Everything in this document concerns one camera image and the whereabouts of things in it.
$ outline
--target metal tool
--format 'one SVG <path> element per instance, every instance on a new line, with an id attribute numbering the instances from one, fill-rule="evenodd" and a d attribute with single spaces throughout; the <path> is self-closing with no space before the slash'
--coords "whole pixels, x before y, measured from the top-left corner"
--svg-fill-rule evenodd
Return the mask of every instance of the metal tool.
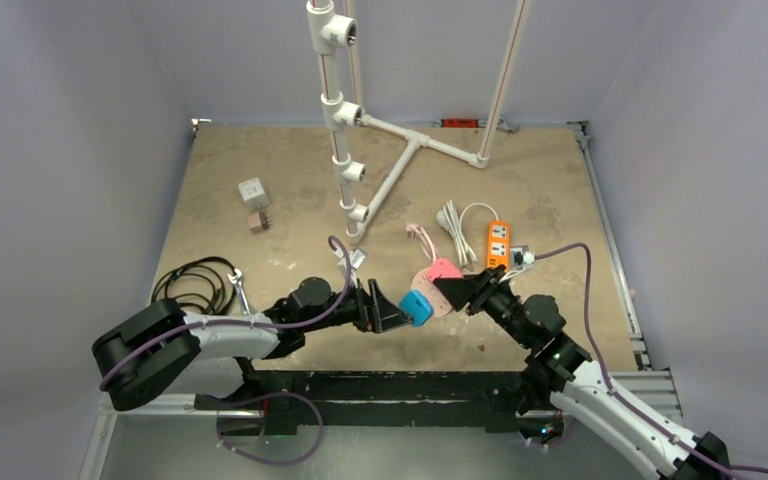
<path id="1" fill-rule="evenodd" d="M 243 290 L 243 272 L 239 268 L 234 269 L 234 274 L 228 274 L 228 281 L 234 286 L 234 291 L 237 292 L 237 297 L 240 299 L 240 310 L 243 315 L 252 315 L 255 310 L 249 305 L 249 300 L 246 298 L 246 292 Z"/>

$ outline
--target pvc pipe elbow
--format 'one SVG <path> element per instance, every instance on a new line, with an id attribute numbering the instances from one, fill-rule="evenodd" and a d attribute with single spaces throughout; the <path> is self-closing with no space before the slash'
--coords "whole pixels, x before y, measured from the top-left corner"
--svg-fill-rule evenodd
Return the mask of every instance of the pvc pipe elbow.
<path id="1" fill-rule="evenodd" d="M 331 55 L 336 47 L 351 47 L 357 39 L 357 22 L 334 13 L 334 2 L 317 8 L 307 3 L 307 18 L 313 49 L 320 55 Z"/>
<path id="2" fill-rule="evenodd" d="M 355 127 L 361 124 L 363 108 L 356 103 L 343 100 L 343 92 L 340 92 L 336 100 L 328 100 L 325 95 L 320 96 L 320 100 L 328 130 L 339 132 L 344 126 Z"/>
<path id="3" fill-rule="evenodd" d="M 337 174 L 337 180 L 339 180 L 340 183 L 359 183 L 363 181 L 363 177 L 366 175 L 366 165 L 360 162 L 355 162 L 351 158 L 351 155 L 349 155 L 349 161 L 339 163 L 336 157 L 331 157 L 334 161 L 334 172 Z"/>
<path id="4" fill-rule="evenodd" d="M 343 211 L 346 212 L 346 217 L 349 220 L 353 220 L 357 223 L 363 223 L 367 218 L 369 218 L 369 208 L 357 202 L 355 202 L 355 204 L 351 207 L 345 207 L 342 205 L 342 203 L 340 206 L 343 207 Z"/>
<path id="5" fill-rule="evenodd" d="M 475 158 L 472 160 L 469 160 L 468 163 L 480 170 L 484 170 L 485 168 L 487 168 L 487 164 L 490 163 L 490 157 L 480 157 L 477 154 L 473 154 L 472 156 Z"/>

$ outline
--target blue sponge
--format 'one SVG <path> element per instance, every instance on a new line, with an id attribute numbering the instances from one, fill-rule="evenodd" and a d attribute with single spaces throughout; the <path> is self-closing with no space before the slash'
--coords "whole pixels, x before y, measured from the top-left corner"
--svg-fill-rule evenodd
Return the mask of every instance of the blue sponge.
<path id="1" fill-rule="evenodd" d="M 434 314 L 431 303 L 418 290 L 411 290 L 399 302 L 399 308 L 413 317 L 413 326 L 421 327 Z"/>

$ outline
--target pink object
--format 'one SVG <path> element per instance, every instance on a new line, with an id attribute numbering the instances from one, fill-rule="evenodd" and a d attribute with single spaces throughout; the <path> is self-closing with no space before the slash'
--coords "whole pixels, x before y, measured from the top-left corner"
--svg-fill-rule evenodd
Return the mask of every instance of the pink object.
<path id="1" fill-rule="evenodd" d="M 431 308 L 434 309 L 434 313 L 431 314 L 434 318 L 439 318 L 452 311 L 452 305 L 446 300 L 446 297 L 437 290 L 437 287 L 428 280 L 428 271 L 430 268 L 423 268 L 420 270 L 413 281 L 411 282 L 411 290 L 417 290 L 419 293 L 428 300 L 431 304 Z"/>
<path id="2" fill-rule="evenodd" d="M 428 269 L 427 278 L 429 282 L 436 278 L 463 278 L 463 273 L 448 259 L 438 258 Z"/>

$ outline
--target white pvc pipe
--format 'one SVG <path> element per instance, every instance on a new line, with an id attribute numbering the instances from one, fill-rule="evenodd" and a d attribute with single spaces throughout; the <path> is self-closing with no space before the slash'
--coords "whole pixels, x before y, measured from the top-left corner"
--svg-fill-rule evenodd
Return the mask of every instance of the white pvc pipe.
<path id="1" fill-rule="evenodd" d="M 501 116 L 502 107 L 505 104 L 505 94 L 510 85 L 517 53 L 519 52 L 519 44 L 522 41 L 523 30 L 528 20 L 528 13 L 531 10 L 532 2 L 533 0 L 519 0 L 514 13 L 514 21 L 511 25 L 510 36 L 508 37 L 508 48 L 505 50 L 502 69 L 499 71 L 499 80 L 496 83 L 496 94 L 493 96 L 493 102 L 490 104 L 490 117 L 487 119 L 487 127 L 484 129 L 484 139 L 481 141 L 481 147 L 478 149 L 478 159 L 484 165 L 490 160 L 490 147 L 493 144 L 493 135 L 496 134 L 496 126 L 499 124 L 499 116 Z"/>
<path id="2" fill-rule="evenodd" d="M 469 153 L 466 150 L 461 150 L 460 148 L 457 148 L 457 147 L 453 147 L 439 140 L 434 140 L 434 139 L 429 140 L 428 148 L 432 150 L 437 150 L 440 153 L 445 153 L 446 155 L 457 158 L 458 160 L 463 160 L 464 162 L 467 162 L 473 167 L 483 168 L 483 165 L 481 164 L 481 162 L 479 162 L 478 156 L 476 154 Z"/>
<path id="3" fill-rule="evenodd" d="M 393 125 L 392 123 L 385 122 L 384 120 L 379 120 L 372 115 L 365 114 L 361 118 L 361 123 L 367 127 L 377 128 L 378 130 L 391 133 L 397 137 L 407 139 L 408 129 L 402 128 L 398 125 Z"/>
<path id="4" fill-rule="evenodd" d="M 322 85 L 322 99 L 326 102 L 333 102 L 342 100 L 342 94 L 340 93 L 340 70 L 337 65 L 337 58 L 334 55 L 335 49 L 330 45 L 323 46 L 321 44 L 319 29 L 323 22 L 330 21 L 334 17 L 334 4 L 331 0 L 318 0 L 318 3 L 317 0 L 310 0 L 310 7 L 313 9 L 307 9 L 308 22 L 310 23 L 314 50 L 317 51 L 319 56 L 319 79 Z M 334 153 L 334 158 L 338 162 L 346 162 L 350 156 L 343 129 L 333 119 L 329 121 L 327 118 L 328 113 L 324 114 L 326 124 L 329 126 L 328 133 L 331 136 L 331 149 Z M 353 188 L 350 183 L 344 182 L 339 175 L 337 176 L 337 181 L 340 184 L 341 207 L 345 206 L 343 212 L 346 216 L 346 234 L 352 243 L 357 243 L 360 240 L 360 222 L 349 217 L 351 213 L 350 208 L 357 206 Z"/>
<path id="5" fill-rule="evenodd" d="M 361 123 L 368 127 L 376 128 L 378 130 L 382 130 L 384 132 L 391 133 L 393 135 L 396 135 L 398 137 L 402 137 L 405 139 L 408 139 L 412 135 L 419 135 L 419 136 L 422 135 L 421 133 L 416 132 L 414 130 L 408 130 L 398 125 L 393 125 L 392 123 L 377 119 L 369 114 L 365 114 L 363 116 L 363 118 L 361 119 Z M 464 162 L 469 163 L 473 167 L 483 168 L 483 164 L 478 160 L 478 156 L 474 153 L 467 152 L 466 150 L 461 150 L 460 148 L 453 147 L 449 144 L 446 144 L 439 140 L 434 140 L 434 139 L 429 139 L 425 146 L 432 150 L 436 150 L 440 153 L 449 155 L 450 157 L 457 158 L 458 160 L 463 160 Z"/>
<path id="6" fill-rule="evenodd" d="M 319 72 L 325 99 L 336 100 L 340 96 L 340 66 L 337 64 L 337 57 L 333 54 L 320 55 Z"/>
<path id="7" fill-rule="evenodd" d="M 349 18 L 357 18 L 355 0 L 343 0 L 343 12 Z M 360 76 L 360 55 L 358 54 L 357 40 L 349 47 L 349 65 L 352 69 L 352 92 L 355 94 L 355 103 L 363 107 L 363 82 Z"/>
<path id="8" fill-rule="evenodd" d="M 411 139 L 411 141 L 408 142 L 408 146 L 405 148 L 405 151 L 402 152 L 402 156 L 399 157 L 399 160 L 395 165 L 393 165 L 393 170 L 390 170 L 387 178 L 384 179 L 384 183 L 382 183 L 378 191 L 375 192 L 375 196 L 372 197 L 372 201 L 369 202 L 369 216 L 360 226 L 361 236 L 363 236 L 364 232 L 366 232 L 366 227 L 375 217 L 375 213 L 378 212 L 378 207 L 384 203 L 384 199 L 387 198 L 387 194 L 390 193 L 393 185 L 396 184 L 396 180 L 399 179 L 399 175 L 401 175 L 405 170 L 405 167 L 408 166 L 408 162 L 410 162 L 411 157 L 413 157 L 413 154 L 419 150 L 420 146 L 421 145 L 418 138 Z"/>

